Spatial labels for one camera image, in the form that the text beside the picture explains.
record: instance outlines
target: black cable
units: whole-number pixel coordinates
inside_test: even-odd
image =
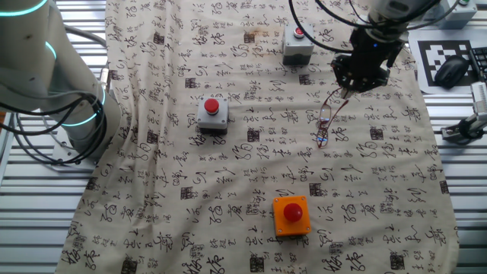
[[[303,31],[303,34],[305,35],[306,38],[308,38],[311,42],[313,42],[315,45],[319,46],[320,48],[322,49],[327,49],[327,50],[331,50],[335,53],[352,53],[351,50],[345,50],[345,49],[336,49],[336,48],[333,48],[331,46],[327,46],[327,45],[324,45],[318,41],[316,41],[305,29],[304,27],[301,25],[301,23],[299,22],[298,20],[298,16],[296,16],[296,11],[294,10],[294,6],[292,4],[292,0],[289,0],[289,8],[291,9],[291,14],[292,14],[292,17],[294,18],[294,22],[296,23],[296,25]]]
[[[100,112],[100,115],[97,115],[96,116],[96,122],[97,124],[95,125],[96,127],[99,126],[99,124],[101,123],[101,120],[103,120],[103,126],[100,127],[100,129],[98,130],[98,132],[100,132],[100,134],[98,134],[97,136],[97,139],[96,139],[96,142],[93,146],[87,146],[85,150],[83,150],[78,156],[70,159],[70,160],[67,160],[67,161],[59,161],[59,160],[56,160],[56,159],[53,159],[47,155],[45,155],[44,153],[42,153],[41,151],[37,150],[33,145],[32,143],[30,142],[30,140],[28,139],[28,137],[26,137],[24,135],[24,139],[25,141],[27,142],[27,144],[30,146],[30,149],[33,149],[35,152],[37,152],[40,156],[44,157],[45,159],[49,160],[49,161],[45,161],[43,159],[39,159],[38,157],[34,156],[33,154],[31,154],[29,151],[28,151],[28,148],[26,148],[24,146],[24,144],[22,143],[22,141],[20,140],[19,136],[17,134],[14,134],[14,137],[15,139],[17,140],[19,146],[29,155],[31,156],[34,160],[36,161],[39,161],[41,163],[44,163],[44,164],[55,164],[55,165],[63,165],[63,164],[73,164],[73,163],[77,163],[79,161],[83,161],[84,159],[88,158],[91,154],[93,154],[93,152],[100,146],[100,144],[103,142],[103,139],[105,138],[105,135],[107,133],[107,120],[104,119],[105,117],[102,117],[104,115],[104,111],[103,111],[103,105],[101,105],[101,103],[98,101],[96,103],[96,105],[98,106],[97,109],[94,108],[94,112],[97,113],[97,112]],[[16,115],[17,117],[17,120],[18,120],[18,126],[21,130],[23,130],[23,126],[21,124],[21,121],[20,121],[20,118],[18,116],[18,114]]]
[[[79,98],[77,99],[76,101],[74,101],[73,103],[76,103],[76,104],[69,104],[69,105],[72,105],[72,107],[68,110],[68,112],[64,115],[64,117],[57,123],[55,124],[54,126],[48,128],[48,129],[45,129],[45,130],[42,130],[42,131],[39,131],[39,132],[26,132],[24,130],[16,130],[16,129],[12,129],[10,126],[6,126],[4,123],[0,123],[0,127],[7,130],[8,132],[12,132],[14,134],[20,134],[20,135],[27,135],[27,136],[39,136],[39,135],[42,135],[42,134],[46,134],[46,133],[49,133],[51,131],[53,131],[54,129],[57,129],[59,128],[68,118],[69,118],[69,115],[71,115],[71,113],[73,111],[75,111],[75,108],[77,107],[77,105],[82,102],[84,100],[84,98]]]
[[[390,22],[387,22],[385,24],[378,24],[378,25],[375,25],[375,26],[368,26],[368,25],[356,24],[356,23],[353,23],[353,22],[348,21],[346,19],[343,19],[340,16],[336,15],[335,13],[333,13],[327,7],[325,7],[325,5],[320,0],[315,0],[315,2],[318,4],[318,6],[320,6],[320,8],[322,8],[329,16],[331,16],[331,17],[335,18],[336,20],[338,20],[338,21],[340,21],[342,23],[345,23],[345,24],[347,24],[349,26],[358,27],[358,28],[364,28],[364,29],[384,29],[384,28],[387,28],[387,27],[393,27],[393,26],[397,26],[397,25],[400,25],[400,24],[407,23],[410,20],[412,20],[414,18],[417,18],[421,14],[424,14],[428,9],[432,8],[433,6],[435,6],[440,1],[441,0],[435,0],[435,1],[431,2],[430,5],[425,6],[424,8],[421,8],[421,9],[417,10],[416,13],[412,13],[412,14],[404,17],[403,19],[399,20],[399,21],[390,21]]]
[[[68,105],[65,105],[64,107],[60,108],[60,109],[57,109],[57,110],[50,110],[50,111],[46,111],[46,112],[43,112],[43,113],[37,113],[37,112],[32,112],[32,111],[27,111],[27,110],[21,110],[21,109],[18,109],[17,107],[11,107],[7,104],[4,104],[2,102],[0,102],[0,107],[3,107],[5,108],[6,110],[10,110],[12,112],[15,112],[15,113],[22,113],[22,114],[27,114],[27,115],[31,115],[31,116],[46,116],[46,115],[53,115],[53,114],[57,114],[57,113],[60,113],[64,110],[67,110],[68,108],[72,107],[73,105],[78,105],[82,100],[84,100],[86,98],[86,94],[84,93],[80,93],[81,95],[81,98],[73,101],[72,103],[68,104]]]
[[[360,15],[358,14],[357,10],[355,9],[355,7],[353,6],[353,1],[352,1],[352,0],[350,0],[350,7],[352,7],[353,12],[355,13],[355,15],[357,15],[357,18],[358,18],[360,21],[362,21],[362,22],[364,22],[364,23],[366,23],[366,24],[376,24],[375,22],[367,22],[366,20],[362,19],[362,18],[360,17]]]

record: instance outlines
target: cable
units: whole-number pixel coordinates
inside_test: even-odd
[[[74,101],[73,103],[69,104],[69,106],[71,106],[71,108],[68,110],[68,112],[64,115],[64,117],[57,123],[55,124],[53,127],[50,127],[46,130],[42,130],[42,131],[39,131],[39,132],[25,132],[23,130],[16,130],[16,129],[12,129],[11,127],[9,126],[6,126],[4,123],[0,123],[0,127],[9,131],[9,132],[13,132],[15,134],[21,134],[21,135],[28,135],[28,136],[38,136],[38,135],[42,135],[42,134],[46,134],[46,133],[49,133],[51,131],[53,131],[54,129],[57,129],[59,128],[68,118],[69,118],[69,115],[71,115],[71,113],[73,111],[75,111],[75,108],[79,105],[80,102],[82,102],[84,99],[84,97],[81,97],[79,99],[77,99],[76,101]]]
[[[48,161],[45,161],[43,159],[39,159],[38,157],[36,157],[35,155],[31,154],[29,151],[28,151],[28,148],[26,148],[24,146],[24,144],[22,143],[22,141],[20,140],[19,136],[17,134],[14,135],[15,139],[17,140],[18,144],[20,145],[20,147],[29,155],[31,156],[33,159],[41,162],[41,163],[44,163],[44,164],[55,164],[55,165],[64,165],[64,164],[73,164],[73,163],[78,163],[79,161],[82,161],[84,160],[85,158],[89,157],[91,154],[93,154],[93,152],[98,149],[98,147],[100,146],[100,144],[103,142],[104,138],[105,138],[105,135],[107,133],[107,120],[105,119],[105,115],[104,115],[104,111],[103,111],[103,105],[100,103],[100,102],[97,102],[97,109],[94,108],[94,112],[101,112],[102,115],[97,115],[97,118],[96,118],[96,121],[99,123],[99,126],[97,127],[97,131],[98,129],[102,129],[101,131],[99,131],[99,135],[97,137],[97,139],[95,140],[95,144],[93,146],[87,146],[85,150],[83,150],[78,156],[70,159],[70,160],[67,160],[67,161],[59,161],[59,160],[56,160],[56,159],[53,159],[45,154],[43,154],[41,151],[37,150],[33,145],[32,143],[30,142],[30,140],[28,139],[28,137],[24,136],[24,139],[25,141],[27,142],[27,144],[30,146],[30,149],[33,149],[35,152],[37,152],[40,156],[44,157],[45,159],[47,159]],[[18,114],[16,115],[17,117],[17,120],[18,120],[18,126],[21,130],[23,130],[23,126],[21,124],[21,120],[18,116]]]
[[[335,18],[336,20],[338,20],[342,23],[345,23],[349,26],[358,27],[358,28],[365,28],[365,29],[384,29],[386,27],[393,27],[393,26],[397,26],[400,24],[407,23],[410,20],[417,18],[419,15],[424,14],[428,9],[435,6],[440,1],[441,0],[434,0],[433,2],[431,2],[431,4],[429,6],[425,6],[424,8],[419,9],[416,13],[412,13],[412,14],[406,16],[405,18],[399,20],[399,21],[391,21],[391,22],[387,22],[385,24],[378,24],[376,26],[368,26],[368,25],[356,24],[356,23],[353,23],[351,21],[347,21],[346,19],[341,18],[340,16],[336,15],[331,10],[329,10],[327,7],[325,7],[325,5],[320,0],[315,0],[315,2],[318,4],[318,6],[320,6],[320,8],[322,8],[329,16],[331,16],[331,17]]]
[[[355,13],[355,15],[357,15],[357,18],[358,18],[360,21],[362,21],[362,22],[364,22],[364,23],[366,23],[366,24],[376,24],[375,22],[367,22],[366,20],[362,19],[362,18],[360,17],[360,15],[358,14],[357,10],[355,9],[355,7],[353,6],[352,0],[350,0],[350,7],[352,7],[353,12]]]
[[[352,53],[351,50],[345,50],[345,49],[336,49],[336,48],[333,48],[331,46],[327,46],[327,45],[324,45],[318,41],[316,41],[305,29],[304,27],[301,25],[301,23],[299,22],[298,20],[298,16],[296,16],[296,11],[294,10],[294,6],[292,4],[292,0],[289,0],[289,8],[291,9],[291,14],[292,14],[292,17],[294,18],[294,22],[296,23],[296,25],[303,31],[303,34],[305,35],[306,38],[308,38],[311,42],[313,42],[315,45],[319,46],[320,48],[322,49],[328,49],[328,50],[331,50],[335,53]]]
[[[46,129],[48,129],[49,128],[49,125],[47,124],[46,117],[42,116],[42,120],[43,120],[43,123],[44,123],[44,126],[46,127]],[[63,148],[75,150],[74,148],[72,148],[72,147],[70,147],[68,145],[65,145],[61,141],[59,141],[58,138],[54,135],[53,132],[49,132],[49,134],[54,139],[54,141],[56,141],[56,143],[58,143],[59,145],[61,145]]]
[[[450,13],[452,13],[459,3],[460,3],[460,0],[456,0],[455,4],[452,5],[451,8],[448,11],[446,11],[443,15],[441,15],[439,18],[437,18],[431,22],[428,22],[426,24],[420,24],[420,25],[417,25],[414,27],[408,27],[408,28],[406,28],[406,30],[417,30],[417,29],[422,28],[422,27],[427,27],[427,26],[431,26],[432,24],[436,24],[437,22],[445,19],[446,16],[448,16]]]
[[[64,28],[66,29],[67,33],[72,33],[72,34],[78,35],[80,37],[83,37],[83,38],[86,38],[89,40],[93,40],[93,41],[99,43],[102,47],[104,47],[104,48],[107,47],[106,40],[99,37],[98,35],[95,35],[95,34],[92,34],[91,32],[80,30],[76,27],[71,27],[68,25],[64,25]]]
[[[46,111],[46,112],[32,112],[32,111],[27,111],[27,110],[21,110],[21,109],[18,109],[17,107],[11,107],[7,104],[4,104],[2,102],[0,102],[0,107],[3,107],[5,108],[6,110],[10,110],[10,111],[13,111],[13,112],[16,112],[16,113],[22,113],[22,114],[27,114],[27,115],[31,115],[31,116],[45,116],[45,115],[53,115],[53,114],[57,114],[57,113],[60,113],[64,110],[67,110],[68,108],[72,107],[73,104],[79,104],[81,102],[80,99],[83,99],[85,96],[83,95],[81,98],[73,101],[72,103],[64,106],[64,107],[61,107],[60,109],[57,109],[57,110],[50,110],[50,111]]]

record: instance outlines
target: wire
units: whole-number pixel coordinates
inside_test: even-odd
[[[46,111],[46,112],[32,112],[32,111],[27,111],[27,110],[21,110],[21,109],[18,109],[17,107],[11,107],[11,106],[4,104],[2,102],[0,102],[0,107],[3,107],[6,110],[10,110],[10,111],[13,111],[16,113],[22,113],[22,114],[27,114],[27,115],[31,115],[31,116],[45,116],[45,115],[57,114],[57,113],[60,113],[64,110],[67,110],[68,108],[72,107],[72,105],[79,104],[81,102],[81,99],[83,99],[83,98],[85,98],[84,95],[81,98],[73,101],[72,103],[65,105],[64,107],[61,107],[60,109],[50,110],[50,111]]]
[[[345,50],[345,49],[336,49],[336,48],[333,48],[331,46],[327,46],[327,45],[324,45],[318,41],[316,41],[305,29],[304,27],[301,25],[301,23],[299,22],[298,20],[298,16],[296,16],[296,11],[294,10],[294,6],[292,4],[292,0],[289,0],[289,8],[291,9],[291,14],[292,14],[292,17],[294,18],[294,22],[296,23],[296,25],[303,31],[303,34],[305,35],[306,38],[308,38],[311,42],[313,42],[315,45],[319,46],[320,48],[322,49],[328,49],[328,50],[331,50],[335,53],[352,53],[351,50]]]
[[[384,29],[384,28],[387,28],[387,27],[393,27],[393,26],[397,26],[397,25],[400,25],[400,24],[407,23],[410,20],[412,20],[414,18],[417,18],[419,15],[424,14],[428,9],[432,8],[433,6],[435,6],[440,1],[441,0],[435,0],[435,1],[431,2],[430,5],[425,6],[422,9],[419,9],[416,13],[412,13],[412,14],[404,17],[403,19],[399,20],[399,21],[391,21],[391,22],[387,22],[385,24],[378,24],[378,25],[375,25],[375,26],[368,26],[368,25],[356,24],[356,23],[353,23],[351,21],[347,21],[346,19],[341,18],[340,16],[338,16],[337,14],[335,14],[331,10],[329,10],[327,7],[325,7],[325,5],[320,0],[315,0],[315,2],[318,4],[318,6],[320,6],[320,8],[322,8],[329,16],[331,16],[331,17],[335,18],[336,20],[338,20],[338,21],[340,21],[342,23],[345,23],[345,24],[347,24],[349,26],[358,27],[358,28],[364,28],[364,29]]]
[[[455,4],[452,5],[451,8],[448,11],[446,11],[443,15],[441,15],[439,18],[437,18],[437,19],[435,19],[435,20],[433,20],[431,22],[428,22],[426,24],[420,24],[420,25],[417,25],[417,26],[414,26],[414,27],[408,27],[408,28],[406,28],[406,30],[417,30],[417,29],[420,29],[422,27],[427,27],[427,26],[431,26],[432,24],[436,24],[437,22],[445,19],[446,16],[448,16],[450,13],[452,13],[455,10],[455,8],[457,7],[457,5],[459,3],[460,3],[460,0],[456,0],[455,1]]]
[[[77,99],[76,101],[72,102],[71,104],[69,104],[67,107],[71,107],[68,112],[64,115],[64,117],[57,123],[55,124],[54,126],[46,129],[46,130],[42,130],[42,131],[39,131],[39,132],[25,132],[23,130],[16,130],[16,129],[12,129],[11,127],[9,126],[6,126],[4,123],[0,123],[0,127],[9,131],[9,132],[13,132],[14,134],[21,134],[21,135],[28,135],[28,136],[38,136],[38,135],[42,135],[42,134],[46,134],[46,133],[49,133],[51,131],[53,131],[54,129],[57,129],[59,128],[68,118],[69,118],[69,115],[71,115],[71,113],[73,111],[75,111],[75,108],[80,104],[80,102],[82,102],[83,100],[85,100],[84,97],[81,97],[79,99]]]
[[[36,99],[36,100],[51,100],[51,99],[55,99],[55,98],[60,98],[60,97],[68,96],[68,95],[71,95],[71,94],[77,94],[77,95],[79,95],[79,94],[92,95],[91,92],[86,92],[86,91],[68,91],[68,92],[50,91],[50,92],[56,92],[57,94],[48,95],[48,96],[36,96],[36,95],[32,95],[32,94],[24,94],[24,93],[18,91],[17,89],[15,89],[15,88],[8,87],[5,83],[3,83],[1,81],[0,81],[0,84],[3,84],[4,86],[6,86],[7,89],[10,92],[12,92],[12,93],[15,93],[15,94],[17,94],[19,96],[27,97],[27,98],[30,98],[30,99]],[[96,95],[97,95],[97,99],[96,99],[96,101],[94,101],[91,104],[91,106],[94,106],[97,103],[98,99],[100,98],[100,92],[97,91]]]
[[[46,127],[46,129],[48,129],[49,128],[49,125],[47,124],[46,117],[42,116],[42,120],[43,120],[43,123],[44,123],[44,126]],[[59,141],[58,138],[54,135],[54,132],[49,132],[49,134],[54,139],[54,141],[56,141],[56,143],[58,143],[59,145],[61,145],[63,148],[75,150],[74,148],[68,146],[67,144],[63,144],[61,141]]]
[[[95,41],[95,42],[99,43],[101,46],[103,46],[104,48],[107,47],[106,40],[99,37],[98,35],[95,35],[95,34],[92,34],[91,32],[80,30],[76,27],[71,27],[68,25],[64,25],[64,28],[66,29],[67,33],[72,33],[72,34],[78,35],[80,37]]]
[[[364,23],[366,23],[366,24],[376,24],[375,22],[367,22],[366,20],[362,19],[362,18],[360,17],[360,15],[358,14],[357,10],[355,9],[355,7],[353,6],[353,1],[352,1],[352,0],[350,0],[350,7],[352,7],[353,12],[355,13],[355,15],[357,15],[357,18],[358,18],[360,21],[362,21],[362,22],[364,22]]]
[[[44,163],[44,164],[54,164],[54,165],[64,165],[64,164],[77,164],[79,163],[80,161],[84,160],[85,158],[88,158],[91,154],[93,154],[93,152],[98,149],[98,147],[100,146],[100,144],[103,142],[104,138],[105,138],[105,135],[107,133],[107,120],[105,119],[105,115],[104,115],[104,111],[103,111],[103,105],[100,103],[100,102],[97,102],[97,109],[94,108],[94,111],[95,112],[101,112],[102,115],[101,115],[101,118],[99,116],[97,116],[96,118],[96,121],[102,125],[100,127],[100,125],[97,127],[97,131],[98,129],[102,129],[101,131],[99,131],[99,135],[97,137],[97,139],[95,140],[95,144],[93,146],[89,145],[86,147],[85,150],[83,150],[78,156],[70,159],[70,160],[67,160],[67,161],[60,161],[60,160],[56,160],[56,159],[53,159],[47,155],[45,155],[44,153],[42,153],[41,151],[39,151],[38,149],[36,149],[32,143],[30,142],[30,140],[28,139],[28,137],[26,137],[24,135],[24,139],[25,141],[27,142],[27,144],[30,146],[30,149],[33,149],[35,152],[37,152],[40,156],[44,157],[45,159],[47,159],[48,161],[46,160],[43,160],[43,159],[40,159],[38,157],[36,157],[35,155],[31,154],[29,151],[28,151],[28,148],[26,148],[24,146],[24,144],[22,143],[22,141],[20,140],[19,136],[17,134],[14,135],[15,139],[17,140],[19,146],[29,155],[31,156],[34,160],[37,160],[41,163]],[[18,114],[16,115],[17,117],[17,122],[18,122],[18,126],[21,130],[23,130],[23,126],[21,124],[21,120],[18,116]]]

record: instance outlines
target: emergency stop button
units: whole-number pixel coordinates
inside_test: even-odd
[[[209,115],[215,115],[216,113],[218,113],[219,107],[220,104],[216,99],[210,98],[205,102],[205,110]]]
[[[294,37],[296,37],[298,39],[301,39],[304,37],[303,31],[299,27],[296,27],[296,29],[294,30]]]
[[[303,209],[297,203],[290,203],[284,207],[284,217],[286,220],[296,222],[303,217]]]

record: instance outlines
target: black mouse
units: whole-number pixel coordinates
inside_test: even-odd
[[[436,73],[434,81],[441,87],[450,89],[465,75],[469,65],[462,56],[450,56]]]

